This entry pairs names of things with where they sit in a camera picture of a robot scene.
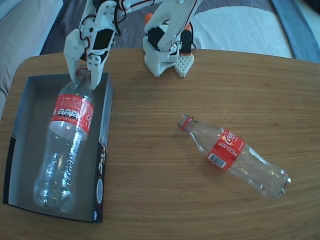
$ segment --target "coca-cola bottle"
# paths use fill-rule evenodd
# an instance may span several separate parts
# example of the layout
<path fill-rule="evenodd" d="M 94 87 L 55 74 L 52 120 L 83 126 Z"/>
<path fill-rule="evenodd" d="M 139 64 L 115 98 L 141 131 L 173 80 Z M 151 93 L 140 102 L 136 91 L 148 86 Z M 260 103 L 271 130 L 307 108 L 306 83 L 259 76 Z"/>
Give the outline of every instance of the coca-cola bottle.
<path fill-rule="evenodd" d="M 267 162 L 229 129 L 209 126 L 187 114 L 182 116 L 178 126 L 192 137 L 208 160 L 245 180 L 264 197 L 282 196 L 291 183 L 283 169 Z"/>
<path fill-rule="evenodd" d="M 43 162 L 33 185 L 36 204 L 71 213 L 76 202 L 77 166 L 94 114 L 91 72 L 79 69 L 76 80 L 59 93 L 45 142 Z"/>

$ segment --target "white robotic arm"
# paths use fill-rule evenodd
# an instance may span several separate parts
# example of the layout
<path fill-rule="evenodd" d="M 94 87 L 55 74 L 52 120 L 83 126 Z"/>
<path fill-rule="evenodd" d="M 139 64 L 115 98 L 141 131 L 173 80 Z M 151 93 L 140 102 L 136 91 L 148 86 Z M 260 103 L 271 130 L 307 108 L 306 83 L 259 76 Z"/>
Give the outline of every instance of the white robotic arm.
<path fill-rule="evenodd" d="M 191 32 L 184 34 L 203 0 L 87 0 L 79 29 L 66 38 L 64 56 L 71 80 L 75 79 L 80 59 L 91 71 L 92 89 L 101 81 L 115 34 L 120 32 L 117 15 L 163 2 L 146 24 L 143 38 L 144 61 L 154 76 L 173 67 L 184 77 L 193 63 Z"/>

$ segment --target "bottle neck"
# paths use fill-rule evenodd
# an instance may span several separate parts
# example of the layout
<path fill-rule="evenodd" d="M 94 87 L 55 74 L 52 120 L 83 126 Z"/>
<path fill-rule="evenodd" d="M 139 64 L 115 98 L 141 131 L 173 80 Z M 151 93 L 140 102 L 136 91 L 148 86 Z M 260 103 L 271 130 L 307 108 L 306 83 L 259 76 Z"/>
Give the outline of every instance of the bottle neck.
<path fill-rule="evenodd" d="M 184 130 L 187 134 L 192 131 L 194 125 L 196 124 L 196 120 L 192 119 L 185 127 Z"/>
<path fill-rule="evenodd" d="M 91 72 L 87 69 L 81 68 L 76 72 L 76 84 L 79 87 L 86 87 L 92 89 L 91 87 Z"/>
<path fill-rule="evenodd" d="M 178 126 L 181 128 L 182 131 L 189 133 L 192 130 L 192 128 L 194 127 L 196 122 L 197 121 L 194 120 L 194 118 L 192 116 L 184 114 L 182 116 L 182 119 L 178 123 Z"/>

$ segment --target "white 3d-printed part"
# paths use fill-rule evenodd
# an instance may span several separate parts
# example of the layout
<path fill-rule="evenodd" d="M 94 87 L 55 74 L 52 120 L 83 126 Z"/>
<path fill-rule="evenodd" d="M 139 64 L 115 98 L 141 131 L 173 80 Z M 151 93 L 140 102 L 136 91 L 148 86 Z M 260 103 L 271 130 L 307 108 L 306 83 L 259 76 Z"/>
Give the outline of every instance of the white 3d-printed part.
<path fill-rule="evenodd" d="M 191 55 L 179 55 L 178 62 L 174 65 L 175 71 L 184 78 L 194 64 L 195 57 Z"/>

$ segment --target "barcode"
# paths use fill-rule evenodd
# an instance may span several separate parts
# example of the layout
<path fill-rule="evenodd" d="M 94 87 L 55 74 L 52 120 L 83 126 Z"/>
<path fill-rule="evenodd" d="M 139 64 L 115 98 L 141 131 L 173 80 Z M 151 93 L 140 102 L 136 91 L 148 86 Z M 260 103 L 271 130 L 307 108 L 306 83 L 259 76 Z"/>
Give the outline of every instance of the barcode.
<path fill-rule="evenodd" d="M 210 153 L 208 159 L 214 164 L 218 165 L 220 168 L 223 168 L 225 165 L 227 165 L 225 161 L 223 161 L 221 158 L 217 157 L 213 153 Z"/>

